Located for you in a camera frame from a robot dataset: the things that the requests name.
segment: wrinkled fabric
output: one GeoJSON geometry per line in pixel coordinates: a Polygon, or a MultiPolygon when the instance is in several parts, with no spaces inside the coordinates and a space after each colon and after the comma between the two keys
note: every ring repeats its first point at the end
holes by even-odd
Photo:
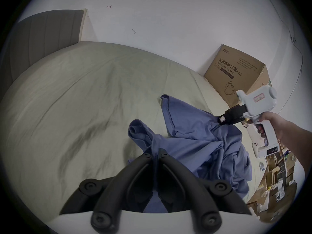
{"type": "MultiPolygon", "coordinates": [[[[241,143],[241,131],[234,125],[221,126],[217,117],[174,97],[162,95],[161,99],[171,138],[155,134],[138,119],[130,123],[129,137],[143,152],[151,152],[154,157],[159,148],[165,149],[196,177],[227,180],[243,198],[248,193],[247,181],[252,179],[252,168],[249,154],[241,143]]],[[[163,206],[155,192],[151,201],[144,212],[160,213],[163,206]]]]}

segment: mattress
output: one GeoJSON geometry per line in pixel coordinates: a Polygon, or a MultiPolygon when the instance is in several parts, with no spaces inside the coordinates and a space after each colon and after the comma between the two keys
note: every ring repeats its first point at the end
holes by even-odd
{"type": "MultiPolygon", "coordinates": [[[[79,42],[44,57],[10,86],[0,104],[0,149],[12,188],[43,222],[55,218],[80,182],[115,176],[142,150],[128,137],[133,119],[168,136],[160,96],[223,114],[228,105],[198,73],[136,48],[79,42]]],[[[247,202],[263,173],[252,163],[247,202]]]]}

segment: gray headboard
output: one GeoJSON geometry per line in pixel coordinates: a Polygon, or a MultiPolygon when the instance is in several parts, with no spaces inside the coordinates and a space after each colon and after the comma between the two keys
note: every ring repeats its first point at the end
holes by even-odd
{"type": "Polygon", "coordinates": [[[52,10],[15,25],[0,65],[0,101],[27,68],[80,40],[85,14],[86,10],[52,10]]]}

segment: screw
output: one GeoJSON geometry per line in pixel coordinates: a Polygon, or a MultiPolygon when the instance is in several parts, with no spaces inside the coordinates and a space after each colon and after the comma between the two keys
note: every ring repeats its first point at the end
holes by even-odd
{"type": "Polygon", "coordinates": [[[94,213],[92,215],[92,224],[97,228],[108,228],[111,224],[110,216],[106,213],[94,213]]]}
{"type": "Polygon", "coordinates": [[[208,220],[208,224],[214,224],[216,221],[216,219],[214,217],[212,217],[211,219],[208,220]]]}
{"type": "Polygon", "coordinates": [[[227,186],[226,186],[225,184],[222,184],[222,183],[216,184],[215,187],[216,187],[216,189],[217,189],[218,191],[225,191],[226,188],[227,188],[227,186]]]}
{"type": "Polygon", "coordinates": [[[206,229],[211,229],[220,224],[219,214],[217,213],[208,213],[202,218],[202,226],[206,229]]]}
{"type": "Polygon", "coordinates": [[[96,187],[96,184],[94,184],[94,183],[92,183],[92,182],[89,182],[89,183],[87,183],[87,184],[85,185],[85,189],[86,189],[86,190],[92,189],[92,188],[94,188],[94,187],[96,187]]]}

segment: wire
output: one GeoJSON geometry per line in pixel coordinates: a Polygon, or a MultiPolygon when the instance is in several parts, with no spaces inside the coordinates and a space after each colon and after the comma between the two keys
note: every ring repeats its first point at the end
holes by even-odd
{"type": "MultiPolygon", "coordinates": [[[[291,43],[294,45],[294,47],[295,47],[295,48],[300,52],[300,54],[301,54],[301,67],[300,67],[300,72],[299,72],[297,81],[296,81],[296,83],[295,83],[295,85],[294,85],[294,89],[295,89],[295,87],[296,87],[296,85],[297,85],[297,83],[298,83],[299,77],[300,77],[300,75],[302,74],[303,55],[302,55],[301,51],[297,48],[297,46],[294,44],[294,41],[295,41],[294,35],[293,35],[293,37],[291,36],[291,31],[290,31],[290,29],[287,27],[286,23],[284,23],[284,21],[282,20],[282,18],[279,16],[279,13],[277,12],[277,9],[275,8],[273,2],[272,2],[271,0],[269,0],[269,1],[270,1],[271,4],[273,5],[273,7],[274,7],[274,9],[275,9],[275,11],[276,11],[276,13],[277,13],[279,19],[281,20],[281,22],[282,22],[282,23],[286,26],[286,28],[288,29],[289,35],[290,35],[290,37],[291,37],[291,43]]],[[[285,102],[284,106],[283,106],[283,107],[281,108],[281,110],[278,112],[278,114],[279,114],[279,113],[282,111],[282,109],[285,107],[286,103],[288,102],[288,100],[290,99],[292,93],[294,92],[294,89],[293,89],[293,91],[291,92],[290,96],[288,97],[287,101],[285,102]]]]}

